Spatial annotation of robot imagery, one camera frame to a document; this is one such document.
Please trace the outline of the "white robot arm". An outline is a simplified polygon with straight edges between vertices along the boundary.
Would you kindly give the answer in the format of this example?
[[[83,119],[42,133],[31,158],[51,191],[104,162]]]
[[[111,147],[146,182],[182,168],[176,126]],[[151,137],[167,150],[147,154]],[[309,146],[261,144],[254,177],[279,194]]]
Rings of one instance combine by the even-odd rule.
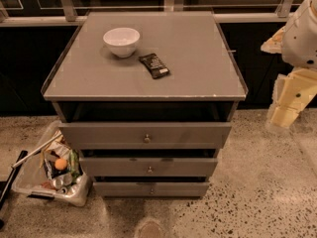
[[[317,95],[317,0],[304,0],[286,24],[261,45],[261,51],[281,54],[293,66],[274,83],[268,122],[289,128]]]

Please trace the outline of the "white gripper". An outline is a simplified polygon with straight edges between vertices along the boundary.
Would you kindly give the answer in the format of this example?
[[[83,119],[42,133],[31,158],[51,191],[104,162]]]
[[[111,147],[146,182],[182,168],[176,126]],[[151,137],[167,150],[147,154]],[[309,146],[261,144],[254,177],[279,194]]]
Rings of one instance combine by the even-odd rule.
[[[284,28],[280,28],[261,45],[261,51],[280,54],[283,34]],[[284,79],[277,105],[272,104],[268,109],[266,115],[268,124],[288,129],[316,94],[317,70],[295,67]]]

